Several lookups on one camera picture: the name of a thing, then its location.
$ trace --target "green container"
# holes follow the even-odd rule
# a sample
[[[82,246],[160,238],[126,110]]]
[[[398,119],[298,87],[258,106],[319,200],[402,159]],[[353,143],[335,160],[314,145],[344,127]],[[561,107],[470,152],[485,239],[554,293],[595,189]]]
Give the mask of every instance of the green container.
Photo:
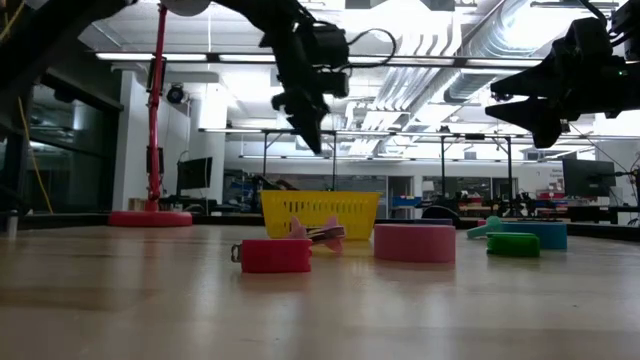
[[[540,257],[540,239],[534,234],[488,233],[487,254]]]

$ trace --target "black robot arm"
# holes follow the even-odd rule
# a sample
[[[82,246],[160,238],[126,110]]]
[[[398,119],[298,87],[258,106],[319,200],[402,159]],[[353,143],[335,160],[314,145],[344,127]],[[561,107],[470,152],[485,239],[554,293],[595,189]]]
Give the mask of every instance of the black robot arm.
[[[46,69],[65,56],[65,49],[91,23],[111,17],[137,0],[49,0],[0,46],[0,106],[7,106]],[[344,31],[318,23],[296,0],[219,0],[244,15],[265,33],[262,47],[273,48],[285,92],[272,99],[284,106],[289,122],[319,153],[320,121],[329,112],[322,94],[347,96],[346,76],[326,73],[348,62]]]

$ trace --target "monitor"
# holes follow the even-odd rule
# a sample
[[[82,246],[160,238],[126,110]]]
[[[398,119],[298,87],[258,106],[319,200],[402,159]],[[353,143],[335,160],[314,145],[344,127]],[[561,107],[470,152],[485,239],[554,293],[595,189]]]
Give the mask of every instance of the monitor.
[[[563,159],[566,196],[609,196],[616,186],[615,167],[609,161]]]
[[[211,184],[213,158],[194,159],[178,163],[178,189],[203,189]]]

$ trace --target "pink roll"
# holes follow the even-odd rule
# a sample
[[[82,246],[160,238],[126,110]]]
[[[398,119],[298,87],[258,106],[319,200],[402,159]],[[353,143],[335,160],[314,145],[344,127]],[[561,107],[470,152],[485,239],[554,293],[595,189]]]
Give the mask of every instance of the pink roll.
[[[377,259],[453,263],[456,229],[446,225],[380,224],[375,226],[373,255]]]

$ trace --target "yellow plastic basket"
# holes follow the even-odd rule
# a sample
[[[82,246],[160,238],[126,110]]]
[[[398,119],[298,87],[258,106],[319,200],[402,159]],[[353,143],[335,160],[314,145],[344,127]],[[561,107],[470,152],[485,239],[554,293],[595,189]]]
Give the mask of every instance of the yellow plastic basket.
[[[347,191],[263,190],[262,210],[267,233],[286,237],[295,216],[307,227],[323,226],[333,215],[344,226],[347,240],[368,240],[376,220],[379,193]]]

